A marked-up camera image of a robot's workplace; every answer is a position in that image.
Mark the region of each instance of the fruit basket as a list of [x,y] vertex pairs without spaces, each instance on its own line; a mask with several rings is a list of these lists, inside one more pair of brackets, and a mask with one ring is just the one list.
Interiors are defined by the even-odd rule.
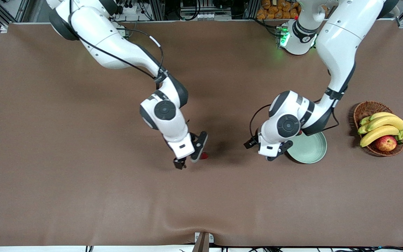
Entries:
[[[359,124],[363,118],[371,116],[371,115],[373,115],[375,113],[379,113],[379,112],[393,113],[393,111],[390,110],[389,107],[387,107],[384,104],[377,102],[377,101],[365,101],[365,102],[360,103],[359,105],[357,105],[357,107],[354,110],[355,127],[357,129],[360,127]],[[382,152],[382,151],[378,150],[376,148],[376,145],[374,144],[374,142],[369,144],[367,146],[367,148],[372,153],[375,153],[380,156],[394,156],[394,155],[399,154],[403,150],[403,143],[400,145],[397,145],[396,148],[394,148],[394,150],[391,150],[389,152]]]

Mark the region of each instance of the plate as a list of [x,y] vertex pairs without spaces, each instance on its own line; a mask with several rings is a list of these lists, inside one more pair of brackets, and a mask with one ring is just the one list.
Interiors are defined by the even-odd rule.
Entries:
[[320,161],[326,154],[327,142],[323,132],[311,136],[302,133],[290,140],[293,146],[287,152],[298,162],[313,164]]

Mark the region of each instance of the brown table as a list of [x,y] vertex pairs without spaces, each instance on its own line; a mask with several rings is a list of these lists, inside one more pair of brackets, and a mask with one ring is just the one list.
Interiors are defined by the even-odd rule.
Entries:
[[[277,50],[251,21],[138,28],[163,45],[165,67],[189,90],[183,113],[192,132],[210,134],[209,159],[173,167],[139,115],[154,90],[147,76],[104,69],[49,25],[12,24],[0,35],[0,245],[184,244],[208,231],[228,246],[403,246],[403,152],[368,155],[347,123],[365,100],[403,118],[394,21],[377,21],[362,42],[340,126],[310,165],[267,162],[242,144],[250,117],[280,92],[322,95],[329,75],[314,49]],[[159,55],[147,37],[132,41]]]

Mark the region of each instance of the red apple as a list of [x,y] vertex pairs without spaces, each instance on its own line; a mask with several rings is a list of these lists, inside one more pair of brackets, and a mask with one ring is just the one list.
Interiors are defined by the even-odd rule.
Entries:
[[376,148],[383,152],[392,151],[396,148],[396,146],[396,139],[390,135],[382,136],[376,140]]

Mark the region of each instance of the banana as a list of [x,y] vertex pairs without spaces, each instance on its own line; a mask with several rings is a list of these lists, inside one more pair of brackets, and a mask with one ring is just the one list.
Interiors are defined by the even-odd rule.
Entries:
[[386,135],[399,135],[399,130],[392,126],[386,125],[381,126],[379,128],[370,131],[360,140],[360,146],[365,147],[368,146],[370,143],[374,142],[374,140],[378,139],[379,137],[386,136]]
[[394,116],[382,116],[376,118],[368,123],[368,126],[366,126],[366,130],[373,131],[374,129],[379,128],[383,125],[392,125],[396,127],[399,131],[403,131],[403,120]]
[[358,133],[359,135],[368,133],[368,131],[366,131],[366,127],[367,127],[367,126],[368,126],[368,124],[365,124],[365,125],[361,126],[361,127],[358,129],[357,133]]
[[363,118],[363,119],[360,121],[360,125],[361,125],[361,126],[362,126],[362,125],[365,125],[365,124],[369,123],[370,121],[372,121],[372,120],[374,120],[374,119],[376,119],[376,118],[382,117],[382,116],[394,116],[394,117],[398,117],[398,116],[396,116],[395,114],[392,114],[392,113],[389,113],[389,112],[379,112],[379,113],[375,113],[375,114],[373,114],[373,115],[370,115],[370,116],[368,116],[368,117]]

